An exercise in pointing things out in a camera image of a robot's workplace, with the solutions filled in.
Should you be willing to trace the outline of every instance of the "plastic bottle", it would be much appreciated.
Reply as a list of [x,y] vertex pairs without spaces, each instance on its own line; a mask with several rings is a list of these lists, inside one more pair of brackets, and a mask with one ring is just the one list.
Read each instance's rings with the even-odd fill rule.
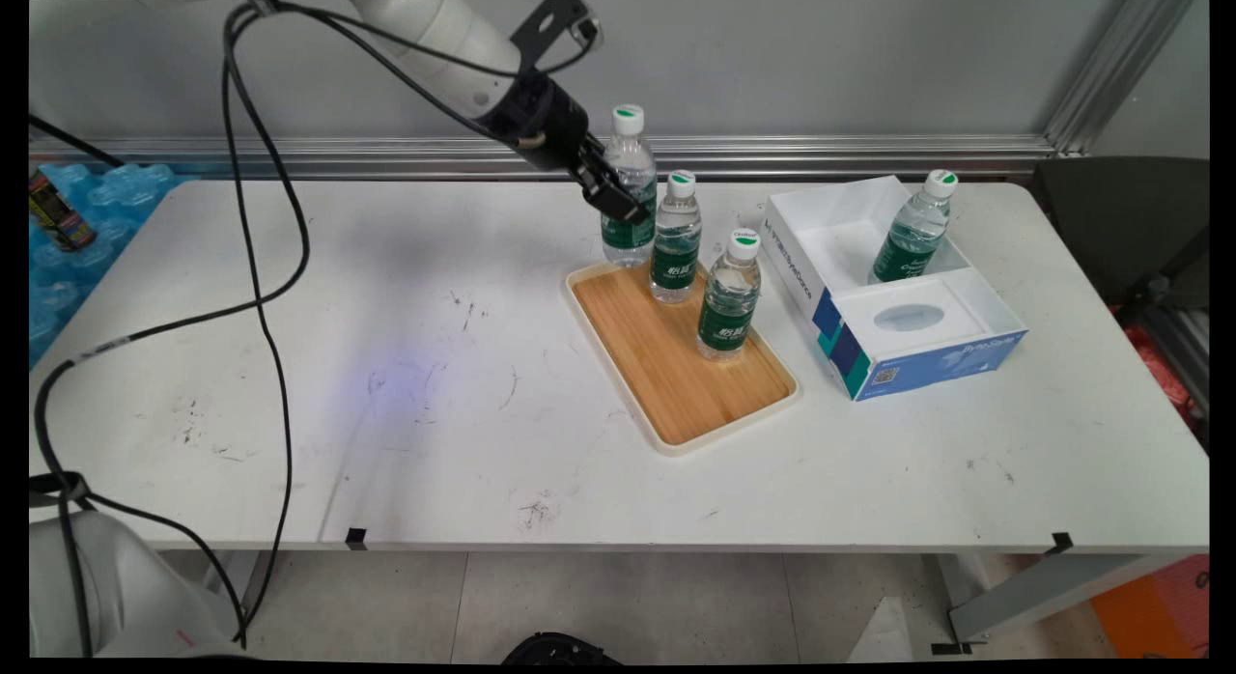
[[700,204],[695,199],[695,174],[686,169],[670,172],[665,198],[656,209],[653,265],[648,272],[654,298],[680,303],[691,294],[700,256],[701,224]]
[[43,172],[64,199],[68,200],[70,207],[93,225],[95,219],[88,215],[87,194],[90,193],[90,189],[99,186],[99,179],[90,174],[90,171],[84,164],[67,164],[64,167],[58,164],[40,164],[38,171]]
[[73,282],[84,286],[85,293],[89,294],[115,260],[112,246],[104,240],[96,240],[89,247],[69,255],[69,273],[73,276]]
[[176,186],[176,174],[167,164],[151,164],[142,168],[141,177],[154,184],[154,194],[159,198]]
[[653,251],[656,214],[656,161],[644,141],[644,110],[614,106],[614,134],[606,145],[606,162],[613,166],[630,195],[648,210],[648,220],[630,225],[601,216],[601,244],[606,260],[622,267],[639,266]]
[[56,245],[48,242],[33,250],[35,268],[30,272],[31,286],[44,287],[57,281],[69,281],[73,278],[69,270],[69,257]]
[[129,246],[129,240],[132,240],[133,235],[137,234],[137,225],[126,218],[111,218],[101,221],[96,231],[99,239],[110,244],[119,255]]
[[78,308],[82,307],[85,296],[78,291],[74,283],[61,281],[44,288],[32,288],[30,299],[31,303],[37,303],[52,313],[57,322],[67,324],[77,314]]
[[910,198],[892,220],[884,246],[875,256],[868,283],[886,283],[922,276],[948,228],[948,199],[957,190],[957,174],[936,169],[923,189]]
[[120,215],[120,195],[116,193],[116,188],[110,184],[90,189],[90,193],[87,194],[87,203],[90,204],[93,216],[101,219],[100,221]]
[[120,195],[120,213],[137,225],[145,224],[154,207],[158,205],[159,194],[153,181],[137,178],[127,193]]
[[696,348],[713,361],[738,357],[760,297],[760,236],[754,230],[733,230],[726,252],[712,265],[700,310]]

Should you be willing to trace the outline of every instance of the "blue box side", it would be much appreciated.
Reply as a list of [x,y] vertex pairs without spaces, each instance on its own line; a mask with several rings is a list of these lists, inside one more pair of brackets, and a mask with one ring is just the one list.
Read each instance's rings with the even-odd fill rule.
[[1026,330],[876,362],[855,401],[883,397],[1000,367]]
[[868,378],[868,372],[870,372],[871,360],[863,351],[863,345],[854,338],[854,333],[845,325],[845,320],[837,305],[833,304],[833,296],[827,288],[819,298],[819,304],[816,305],[816,314],[812,315],[811,323],[819,329],[819,336],[816,340],[840,375],[845,391],[849,392],[852,399],[857,398]]

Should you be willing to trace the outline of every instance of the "gray wall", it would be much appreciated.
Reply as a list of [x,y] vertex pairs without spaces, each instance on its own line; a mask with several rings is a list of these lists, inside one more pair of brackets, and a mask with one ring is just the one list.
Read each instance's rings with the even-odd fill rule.
[[[221,136],[222,20],[237,1],[138,9],[69,31],[47,30],[44,5],[32,6],[31,110],[87,137]],[[540,0],[468,1],[512,32]],[[604,47],[556,78],[597,129],[608,130],[609,108],[634,101],[658,135],[1037,134],[1114,6],[587,1]],[[304,2],[355,15],[346,0]],[[574,48],[560,43],[546,61]],[[260,22],[239,52],[276,136],[466,135],[299,15]]]
[[1193,0],[1090,152],[1210,160],[1210,0]]

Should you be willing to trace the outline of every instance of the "oval cutout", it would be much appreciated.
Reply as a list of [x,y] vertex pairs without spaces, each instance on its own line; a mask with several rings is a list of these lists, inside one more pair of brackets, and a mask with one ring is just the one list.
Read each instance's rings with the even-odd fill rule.
[[932,304],[899,304],[875,315],[875,325],[885,331],[921,331],[939,324],[944,309]]

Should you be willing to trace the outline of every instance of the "wooden tray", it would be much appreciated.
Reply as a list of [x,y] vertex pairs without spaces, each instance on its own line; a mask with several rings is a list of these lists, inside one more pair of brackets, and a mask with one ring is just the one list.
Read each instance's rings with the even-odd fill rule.
[[681,304],[653,298],[646,263],[599,263],[566,278],[576,314],[608,356],[611,375],[635,402],[637,419],[653,445],[669,455],[754,423],[798,395],[798,380],[754,328],[734,361],[711,362],[700,355],[696,330],[706,276],[701,266],[691,297]]

